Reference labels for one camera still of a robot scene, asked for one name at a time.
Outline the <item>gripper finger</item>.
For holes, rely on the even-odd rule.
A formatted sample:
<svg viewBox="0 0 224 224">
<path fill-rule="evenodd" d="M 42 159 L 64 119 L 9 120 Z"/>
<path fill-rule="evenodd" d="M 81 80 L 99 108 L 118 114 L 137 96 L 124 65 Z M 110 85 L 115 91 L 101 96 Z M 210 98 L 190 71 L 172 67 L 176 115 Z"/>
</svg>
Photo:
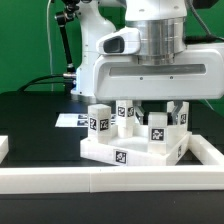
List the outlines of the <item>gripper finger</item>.
<svg viewBox="0 0 224 224">
<path fill-rule="evenodd" d="M 137 120 L 139 121 L 140 124 L 144 123 L 144 115 L 145 115 L 145 110 L 142 107 L 142 102 L 141 101 L 134 101 L 133 106 L 135 109 L 135 116 Z"/>
<path fill-rule="evenodd" d="M 168 123 L 170 125 L 178 124 L 178 113 L 183 107 L 183 102 L 180 100 L 169 101 L 167 103 Z"/>
</svg>

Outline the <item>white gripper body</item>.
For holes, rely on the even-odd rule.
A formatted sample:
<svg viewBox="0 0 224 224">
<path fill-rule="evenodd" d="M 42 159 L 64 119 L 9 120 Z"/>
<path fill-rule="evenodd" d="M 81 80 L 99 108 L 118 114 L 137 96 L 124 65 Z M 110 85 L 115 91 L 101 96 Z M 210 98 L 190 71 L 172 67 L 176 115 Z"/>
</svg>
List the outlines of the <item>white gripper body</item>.
<svg viewBox="0 0 224 224">
<path fill-rule="evenodd" d="M 125 27 L 96 42 L 93 92 L 99 100 L 193 100 L 224 96 L 224 43 L 184 45 Z"/>
</svg>

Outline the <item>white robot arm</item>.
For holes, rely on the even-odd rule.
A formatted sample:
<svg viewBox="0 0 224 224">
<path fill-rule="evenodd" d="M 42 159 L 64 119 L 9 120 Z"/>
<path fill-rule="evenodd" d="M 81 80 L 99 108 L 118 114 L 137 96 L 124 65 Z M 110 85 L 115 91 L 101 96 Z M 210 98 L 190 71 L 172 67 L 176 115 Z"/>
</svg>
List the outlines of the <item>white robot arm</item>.
<svg viewBox="0 0 224 224">
<path fill-rule="evenodd" d="M 194 0 L 81 0 L 73 97 L 180 104 L 224 96 L 224 43 L 211 33 L 185 35 L 194 10 Z"/>
</svg>

